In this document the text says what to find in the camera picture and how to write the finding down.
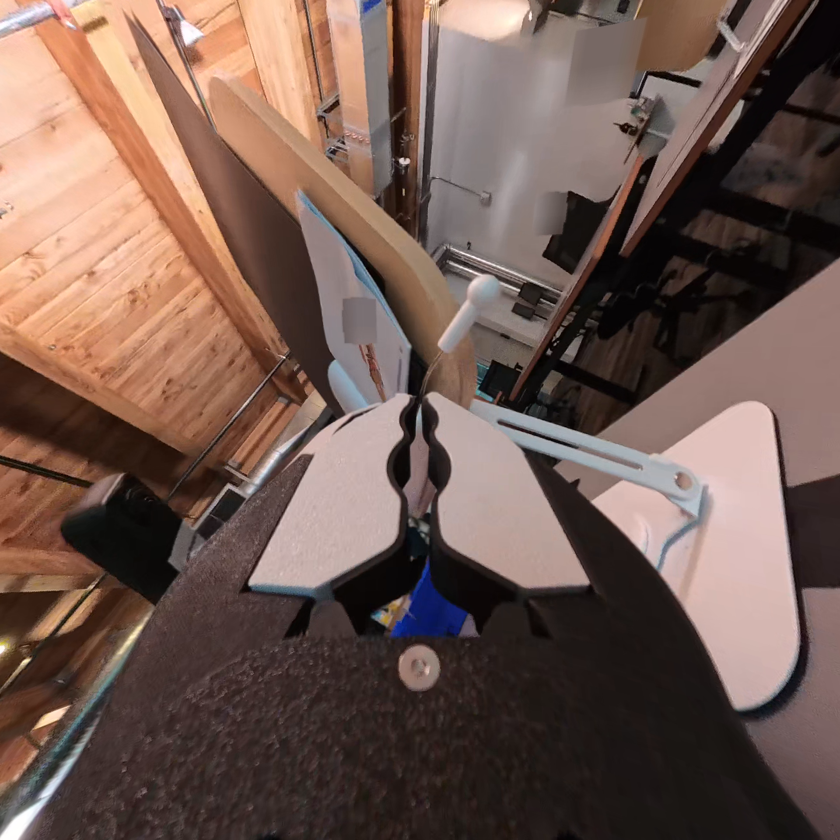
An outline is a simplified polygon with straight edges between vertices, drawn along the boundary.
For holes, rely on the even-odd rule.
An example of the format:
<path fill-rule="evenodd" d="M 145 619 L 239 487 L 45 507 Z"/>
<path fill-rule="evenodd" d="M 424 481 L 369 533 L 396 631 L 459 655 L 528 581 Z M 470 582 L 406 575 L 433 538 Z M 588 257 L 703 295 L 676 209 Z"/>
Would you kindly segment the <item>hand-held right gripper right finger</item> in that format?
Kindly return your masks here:
<path fill-rule="evenodd" d="M 522 449 L 478 415 L 432 393 L 422 401 L 435 589 L 473 617 L 504 602 L 583 592 L 570 541 Z"/>

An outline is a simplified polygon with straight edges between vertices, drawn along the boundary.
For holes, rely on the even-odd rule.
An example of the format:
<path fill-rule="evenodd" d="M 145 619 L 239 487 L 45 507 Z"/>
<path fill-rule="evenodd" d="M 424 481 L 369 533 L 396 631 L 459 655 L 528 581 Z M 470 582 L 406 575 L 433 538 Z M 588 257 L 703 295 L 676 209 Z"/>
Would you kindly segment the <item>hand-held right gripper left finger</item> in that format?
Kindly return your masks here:
<path fill-rule="evenodd" d="M 247 587 L 337 601 L 370 614 L 408 594 L 418 560 L 408 543 L 417 399 L 395 395 L 325 427 L 294 460 L 304 470 Z"/>

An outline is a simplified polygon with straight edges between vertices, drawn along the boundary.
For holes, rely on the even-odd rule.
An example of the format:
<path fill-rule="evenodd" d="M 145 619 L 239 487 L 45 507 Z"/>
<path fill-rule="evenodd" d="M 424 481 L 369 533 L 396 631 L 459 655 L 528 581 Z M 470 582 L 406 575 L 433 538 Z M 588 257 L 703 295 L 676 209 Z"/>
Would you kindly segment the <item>white book stand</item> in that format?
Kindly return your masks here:
<path fill-rule="evenodd" d="M 647 454 L 474 401 L 467 409 L 525 455 L 548 455 L 617 483 L 599 511 L 669 586 L 698 631 L 732 706 L 754 711 L 789 683 L 802 634 L 775 417 L 760 402 L 714 416 Z"/>

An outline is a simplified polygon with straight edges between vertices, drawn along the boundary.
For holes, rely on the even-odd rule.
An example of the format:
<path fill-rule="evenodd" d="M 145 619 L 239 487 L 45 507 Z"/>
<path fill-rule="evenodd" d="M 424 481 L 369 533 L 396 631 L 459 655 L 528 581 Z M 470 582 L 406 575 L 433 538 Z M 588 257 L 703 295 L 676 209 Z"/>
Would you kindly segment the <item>blue cardboard box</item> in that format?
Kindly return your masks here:
<path fill-rule="evenodd" d="M 367 632 L 389 637 L 459 637 L 475 635 L 475 624 L 464 610 L 437 592 L 429 568 L 431 529 L 427 518 L 409 518 L 407 546 L 411 561 L 424 562 L 423 572 L 406 595 L 370 616 Z"/>

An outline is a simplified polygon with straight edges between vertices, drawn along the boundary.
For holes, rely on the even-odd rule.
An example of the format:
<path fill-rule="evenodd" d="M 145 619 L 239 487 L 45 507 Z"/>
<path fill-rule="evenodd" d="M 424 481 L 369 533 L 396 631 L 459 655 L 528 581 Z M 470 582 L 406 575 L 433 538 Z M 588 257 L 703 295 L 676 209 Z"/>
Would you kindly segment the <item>instruction booklet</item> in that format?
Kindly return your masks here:
<path fill-rule="evenodd" d="M 348 411 L 407 393 L 412 345 L 383 291 L 349 241 L 302 190 L 296 205 L 332 356 L 332 393 Z"/>

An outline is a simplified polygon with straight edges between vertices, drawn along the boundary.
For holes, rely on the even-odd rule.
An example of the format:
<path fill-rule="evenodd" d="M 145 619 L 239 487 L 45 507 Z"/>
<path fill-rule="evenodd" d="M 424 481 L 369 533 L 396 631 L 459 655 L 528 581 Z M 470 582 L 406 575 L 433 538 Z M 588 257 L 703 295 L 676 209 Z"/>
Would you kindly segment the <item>beige rounded panel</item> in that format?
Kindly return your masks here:
<path fill-rule="evenodd" d="M 719 35 L 718 20 L 731 1 L 642 1 L 636 20 L 646 24 L 636 72 L 682 71 L 707 55 Z"/>

